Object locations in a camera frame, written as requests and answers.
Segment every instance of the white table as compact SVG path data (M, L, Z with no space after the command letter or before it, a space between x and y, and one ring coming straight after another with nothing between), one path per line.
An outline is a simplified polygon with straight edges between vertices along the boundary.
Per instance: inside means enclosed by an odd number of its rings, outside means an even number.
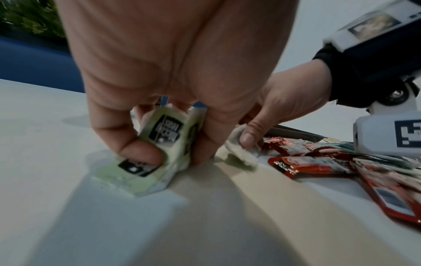
M291 124L328 134L308 127L309 120L325 113L329 109ZM360 114L348 114L348 119ZM341 138L341 129L335 130L331 136ZM342 130L349 139L351 124ZM0 80L0 265L292 264L294 252L280 247L271 237L277 234L271 219L265 220L278 214L276 198L267 199L272 205L259 200L266 193L259 189L271 188L264 179L253 187L256 179L241 183L231 168L206 177L207 167L213 167L207 164L190 170L189 182L132 200L90 178L93 169L112 157L89 128L84 94ZM421 234L386 218L356 183L305 182L394 252L421 265ZM248 218L249 212L263 219L259 224L265 224L264 230ZM335 230L341 234L346 226ZM180 253L189 259L177 261Z

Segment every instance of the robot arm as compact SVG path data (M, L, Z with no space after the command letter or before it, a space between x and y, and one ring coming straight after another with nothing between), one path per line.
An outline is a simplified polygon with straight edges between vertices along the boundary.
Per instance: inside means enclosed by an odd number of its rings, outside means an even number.
M380 6L324 39L315 59L332 74L330 100L365 108L354 145L368 154L421 156L421 112L413 82L421 75L421 0Z

